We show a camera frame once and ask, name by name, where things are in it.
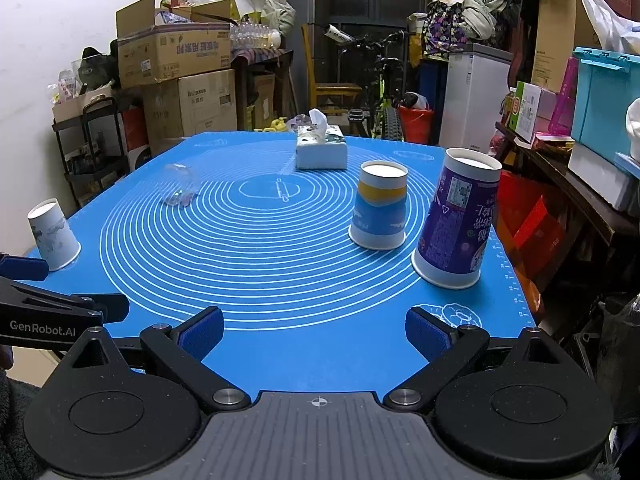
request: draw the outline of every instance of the blue silicone mat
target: blue silicone mat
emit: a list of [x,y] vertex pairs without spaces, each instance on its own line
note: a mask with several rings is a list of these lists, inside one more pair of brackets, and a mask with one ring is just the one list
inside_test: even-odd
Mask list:
[[[380,398],[424,366],[404,316],[419,305],[493,336],[533,325],[495,233],[479,282],[445,290],[414,272],[414,249],[444,150],[348,137],[346,171],[297,171],[293,134],[199,134],[156,157],[70,219],[78,259],[34,282],[65,294],[120,291],[130,300],[113,336],[176,325],[216,304],[222,342],[204,359],[255,399],[259,390],[364,391]],[[361,163],[409,168],[407,238],[388,252],[347,234]],[[202,180],[186,208],[165,205],[165,165]]]

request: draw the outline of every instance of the metal screw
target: metal screw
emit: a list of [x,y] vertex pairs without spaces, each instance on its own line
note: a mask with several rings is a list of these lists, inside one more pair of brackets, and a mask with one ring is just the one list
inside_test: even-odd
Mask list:
[[233,406],[239,404],[244,399],[244,393],[236,388],[222,388],[213,394],[213,400],[218,404]]
[[399,406],[413,406],[420,402],[421,394],[410,388],[398,388],[389,394],[389,400]]

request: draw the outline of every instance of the mini fridge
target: mini fridge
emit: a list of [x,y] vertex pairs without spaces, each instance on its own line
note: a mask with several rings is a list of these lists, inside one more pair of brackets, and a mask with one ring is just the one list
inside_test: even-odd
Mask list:
[[449,55],[447,92],[438,144],[443,148],[489,151],[500,105],[509,92],[513,55],[478,43]]

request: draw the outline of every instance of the red bucket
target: red bucket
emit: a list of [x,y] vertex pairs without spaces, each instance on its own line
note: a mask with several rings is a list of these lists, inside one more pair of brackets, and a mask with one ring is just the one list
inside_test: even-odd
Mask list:
[[415,144],[428,144],[431,134],[433,110],[414,110],[398,107],[398,114],[404,128],[404,140]]

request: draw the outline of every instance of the upside-down paper cup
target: upside-down paper cup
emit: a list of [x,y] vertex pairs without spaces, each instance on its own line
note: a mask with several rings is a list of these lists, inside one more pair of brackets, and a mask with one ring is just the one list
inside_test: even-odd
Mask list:
[[404,243],[408,173],[401,164],[387,160],[370,160],[360,167],[351,240],[374,251],[390,251]]
[[40,202],[27,214],[40,256],[49,270],[62,269],[80,253],[80,244],[55,198]]
[[467,288],[480,264],[494,222],[502,164],[483,153],[449,148],[438,188],[411,261],[428,282]]

